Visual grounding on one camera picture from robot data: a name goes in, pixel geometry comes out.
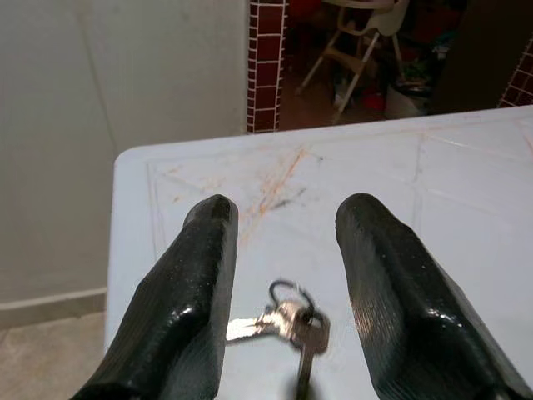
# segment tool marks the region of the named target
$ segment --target floor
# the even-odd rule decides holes
[[[104,314],[0,332],[0,399],[70,398],[103,355]]]
[[[280,130],[331,126],[331,118],[336,111],[331,104],[331,89],[326,83],[326,77],[318,75],[300,96],[296,95],[296,89],[305,76],[294,72],[287,72],[284,75],[281,91]],[[345,110],[338,124],[383,120],[385,117],[382,112],[369,109],[358,101]]]

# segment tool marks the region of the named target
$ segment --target beige floor tile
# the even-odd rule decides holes
[[[104,314],[0,332],[0,399],[70,398],[103,355]]]

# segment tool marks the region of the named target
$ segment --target key ring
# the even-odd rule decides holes
[[[272,302],[274,303],[275,308],[278,308],[280,305],[280,301],[277,298],[276,291],[275,291],[276,287],[278,286],[284,286],[286,288],[294,289],[296,292],[298,292],[298,294],[300,294],[307,302],[307,311],[309,313],[309,319],[314,317],[315,302],[311,298],[311,295],[307,292],[306,289],[298,285],[296,282],[287,281],[286,279],[277,279],[276,281],[272,282],[270,287],[268,288],[270,298],[272,299]]]

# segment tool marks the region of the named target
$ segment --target chair leg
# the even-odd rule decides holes
[[[341,31],[337,29],[333,37],[331,38],[330,42],[327,44],[326,48],[324,49],[324,52],[328,48],[332,48],[335,45],[336,40],[341,36]],[[311,81],[311,78],[313,78],[313,75],[315,75],[316,70],[321,66],[322,62],[324,61],[324,52],[322,52],[321,56],[316,60],[315,65],[313,65],[313,68],[311,68],[311,71],[307,74],[304,81],[301,83],[300,87],[296,90],[296,94],[300,95],[301,92],[303,92],[303,89],[306,88],[307,84]]]
[[[339,121],[339,118],[342,115],[342,112],[346,108],[346,105],[350,101],[351,94],[353,93],[354,89],[356,88],[357,81],[359,81],[359,77],[363,73],[363,70],[365,69],[366,63],[368,62],[368,59],[370,58],[372,51],[374,50],[374,46],[376,45],[377,39],[380,37],[380,34],[378,32],[374,33],[374,38],[372,39],[370,46],[365,51],[365,56],[363,57],[362,65],[359,68],[359,71],[356,73],[355,77],[351,80],[350,86],[348,87],[348,90],[346,91],[346,95],[342,99],[341,106],[336,111],[336,113],[333,116],[333,119],[331,123],[336,124]]]
[[[396,54],[396,61],[398,62],[398,71],[402,80],[406,80],[406,76],[403,74],[403,65],[401,61],[400,45],[398,44],[398,36],[392,35],[392,44],[394,45],[394,53]]]

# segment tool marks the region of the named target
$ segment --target black rubber grip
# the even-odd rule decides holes
[[[349,197],[336,237],[381,400],[533,398],[465,294],[376,198]]]
[[[189,212],[179,236],[137,287],[102,363],[73,399],[211,400],[217,395],[237,220],[237,207],[221,195]]]

